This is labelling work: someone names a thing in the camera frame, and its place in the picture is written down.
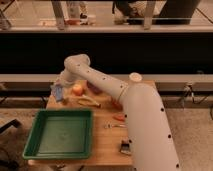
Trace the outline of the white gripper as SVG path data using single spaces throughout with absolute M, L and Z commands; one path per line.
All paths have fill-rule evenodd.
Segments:
M 66 75 L 61 72 L 59 77 L 57 78 L 57 83 L 60 85 L 51 85 L 51 93 L 55 97 L 56 102 L 60 102 L 63 100 L 63 87 L 70 87 L 74 81 L 69 81 L 66 77 Z

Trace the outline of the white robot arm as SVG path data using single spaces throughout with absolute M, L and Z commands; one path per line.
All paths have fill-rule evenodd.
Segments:
M 86 54 L 67 57 L 55 84 L 68 87 L 77 78 L 89 81 L 123 106 L 136 171 L 181 171 L 165 108 L 153 86 L 128 83 L 95 70 Z

